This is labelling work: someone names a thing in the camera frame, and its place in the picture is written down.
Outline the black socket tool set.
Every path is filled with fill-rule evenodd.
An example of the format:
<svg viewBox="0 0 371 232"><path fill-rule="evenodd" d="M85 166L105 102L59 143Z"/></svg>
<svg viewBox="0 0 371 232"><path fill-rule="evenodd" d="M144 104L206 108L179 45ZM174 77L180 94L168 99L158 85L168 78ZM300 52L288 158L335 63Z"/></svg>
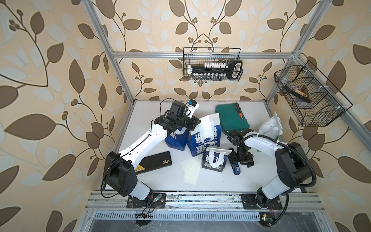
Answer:
<svg viewBox="0 0 371 232"><path fill-rule="evenodd" d="M239 81L243 74L242 60L206 62L203 65L188 65L185 73L195 80Z"/></svg>

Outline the green white tissue pack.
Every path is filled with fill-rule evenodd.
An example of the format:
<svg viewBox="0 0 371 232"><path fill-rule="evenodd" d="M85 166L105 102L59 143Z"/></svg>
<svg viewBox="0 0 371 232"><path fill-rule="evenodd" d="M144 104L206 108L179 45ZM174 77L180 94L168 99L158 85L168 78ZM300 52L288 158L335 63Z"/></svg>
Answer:
<svg viewBox="0 0 371 232"><path fill-rule="evenodd" d="M283 135L282 123L277 113L259 127L258 134L270 137L274 141L277 141L279 136Z"/></svg>

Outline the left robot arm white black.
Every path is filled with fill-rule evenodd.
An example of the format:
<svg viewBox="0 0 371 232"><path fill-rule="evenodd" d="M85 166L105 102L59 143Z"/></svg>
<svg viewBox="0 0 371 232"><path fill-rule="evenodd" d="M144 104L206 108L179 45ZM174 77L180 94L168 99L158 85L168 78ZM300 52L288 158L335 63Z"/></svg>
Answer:
<svg viewBox="0 0 371 232"><path fill-rule="evenodd" d="M131 196L140 201L153 199L152 189L138 181L135 169L156 145L177 129L194 130L201 123L194 116L199 106L196 100L186 104L173 102L171 108L153 120L150 129L132 145L118 153L110 152L105 160L100 190L107 184L123 197Z"/></svg>

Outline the blue stapler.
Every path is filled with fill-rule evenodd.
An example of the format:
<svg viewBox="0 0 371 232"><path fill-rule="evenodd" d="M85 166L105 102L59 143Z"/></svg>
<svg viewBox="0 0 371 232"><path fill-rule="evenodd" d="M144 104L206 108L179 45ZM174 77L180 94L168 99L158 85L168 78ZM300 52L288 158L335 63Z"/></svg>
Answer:
<svg viewBox="0 0 371 232"><path fill-rule="evenodd" d="M241 173L241 170L240 170L238 162L234 162L231 156L229 156L229 161L230 161L233 173L235 175L239 175Z"/></svg>

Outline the large blue white tote bag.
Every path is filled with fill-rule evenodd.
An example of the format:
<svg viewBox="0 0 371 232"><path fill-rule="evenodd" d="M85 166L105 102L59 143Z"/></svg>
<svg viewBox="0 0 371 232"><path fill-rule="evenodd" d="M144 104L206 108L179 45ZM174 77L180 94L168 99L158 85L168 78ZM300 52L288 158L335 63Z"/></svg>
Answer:
<svg viewBox="0 0 371 232"><path fill-rule="evenodd" d="M187 146L192 157L201 155L208 147L219 147L221 126L219 113L200 118L200 124L190 131Z"/></svg>

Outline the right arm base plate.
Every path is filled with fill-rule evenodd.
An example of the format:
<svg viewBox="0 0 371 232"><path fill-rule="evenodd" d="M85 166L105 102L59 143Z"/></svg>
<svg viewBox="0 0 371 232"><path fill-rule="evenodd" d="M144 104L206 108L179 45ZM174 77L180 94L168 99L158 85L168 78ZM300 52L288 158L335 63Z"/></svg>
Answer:
<svg viewBox="0 0 371 232"><path fill-rule="evenodd" d="M243 208L246 210L261 209L261 210L281 210L283 206L279 197L268 199L264 194L241 194L240 195Z"/></svg>

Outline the aluminium rail front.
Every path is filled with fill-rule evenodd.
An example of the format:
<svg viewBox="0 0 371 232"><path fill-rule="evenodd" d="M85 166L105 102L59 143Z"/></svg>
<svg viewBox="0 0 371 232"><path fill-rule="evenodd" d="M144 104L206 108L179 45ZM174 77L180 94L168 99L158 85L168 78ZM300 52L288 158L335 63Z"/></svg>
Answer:
<svg viewBox="0 0 371 232"><path fill-rule="evenodd" d="M167 191L149 206L139 206L130 196L122 197L107 191L91 193L85 210L92 219L147 219L153 221L237 221L258 222L276 217L287 206L286 213L324 213L315 193L291 193L279 196L268 206L258 207L254 193Z"/></svg>

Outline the black flat box yellow label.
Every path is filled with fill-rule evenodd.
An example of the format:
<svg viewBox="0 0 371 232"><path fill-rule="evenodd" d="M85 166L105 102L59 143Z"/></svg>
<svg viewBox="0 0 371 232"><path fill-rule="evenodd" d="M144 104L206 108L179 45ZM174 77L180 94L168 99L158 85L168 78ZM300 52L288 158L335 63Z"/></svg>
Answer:
<svg viewBox="0 0 371 232"><path fill-rule="evenodd" d="M135 169L136 174L146 173L157 169L172 166L172 158L169 151L157 153L144 159L139 163Z"/></svg>

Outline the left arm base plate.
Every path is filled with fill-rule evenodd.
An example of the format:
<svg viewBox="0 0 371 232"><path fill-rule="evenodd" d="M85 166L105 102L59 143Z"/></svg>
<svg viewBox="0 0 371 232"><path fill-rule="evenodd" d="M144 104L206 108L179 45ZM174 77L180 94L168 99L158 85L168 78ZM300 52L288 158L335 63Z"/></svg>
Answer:
<svg viewBox="0 0 371 232"><path fill-rule="evenodd" d="M128 196L127 208L145 209L147 206L156 205L156 208L164 208L167 194L164 192L150 192L144 200Z"/></svg>

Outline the pale yellow receipt sheet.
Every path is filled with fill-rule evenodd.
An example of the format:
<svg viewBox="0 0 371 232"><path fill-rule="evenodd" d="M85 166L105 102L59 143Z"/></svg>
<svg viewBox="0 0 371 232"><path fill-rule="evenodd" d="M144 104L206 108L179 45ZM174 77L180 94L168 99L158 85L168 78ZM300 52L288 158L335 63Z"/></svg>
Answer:
<svg viewBox="0 0 371 232"><path fill-rule="evenodd" d="M202 160L196 157L181 162L185 172L184 181L191 185L196 185L202 165Z"/></svg>

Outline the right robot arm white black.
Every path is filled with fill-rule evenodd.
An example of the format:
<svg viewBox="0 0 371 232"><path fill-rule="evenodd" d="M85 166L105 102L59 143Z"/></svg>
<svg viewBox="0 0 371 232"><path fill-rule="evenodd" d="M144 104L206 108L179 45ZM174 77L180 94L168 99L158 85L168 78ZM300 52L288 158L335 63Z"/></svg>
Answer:
<svg viewBox="0 0 371 232"><path fill-rule="evenodd" d="M277 175L257 190L257 204L263 206L280 195L317 183L315 169L298 143L283 143L251 129L232 130L226 135L238 148L254 148L275 159Z"/></svg>

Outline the small blue white bag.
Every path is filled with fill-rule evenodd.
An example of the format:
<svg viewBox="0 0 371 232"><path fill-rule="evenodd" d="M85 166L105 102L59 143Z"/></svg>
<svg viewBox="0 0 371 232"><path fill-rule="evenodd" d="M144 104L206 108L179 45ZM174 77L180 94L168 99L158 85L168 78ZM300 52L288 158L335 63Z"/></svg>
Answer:
<svg viewBox="0 0 371 232"><path fill-rule="evenodd" d="M207 148L203 154L201 168L222 173L231 152L230 149Z"/></svg>

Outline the white receipt paper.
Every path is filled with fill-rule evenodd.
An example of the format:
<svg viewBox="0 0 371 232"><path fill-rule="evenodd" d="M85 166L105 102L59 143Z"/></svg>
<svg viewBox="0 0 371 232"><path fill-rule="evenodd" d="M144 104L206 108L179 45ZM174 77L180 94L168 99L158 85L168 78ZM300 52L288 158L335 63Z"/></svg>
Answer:
<svg viewBox="0 0 371 232"><path fill-rule="evenodd" d="M201 118L201 123L198 127L201 140L204 142L207 139L220 139L221 126L219 113L211 114Z"/></svg>

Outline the dark brush in basket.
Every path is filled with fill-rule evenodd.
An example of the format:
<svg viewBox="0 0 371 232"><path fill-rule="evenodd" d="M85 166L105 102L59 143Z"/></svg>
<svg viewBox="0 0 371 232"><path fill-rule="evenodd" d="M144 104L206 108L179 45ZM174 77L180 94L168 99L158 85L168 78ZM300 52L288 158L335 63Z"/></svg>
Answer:
<svg viewBox="0 0 371 232"><path fill-rule="evenodd" d="M304 102L311 103L311 99L308 94L305 94L303 91L299 90L296 85L284 84L284 91L288 95L288 98L294 102Z"/></svg>

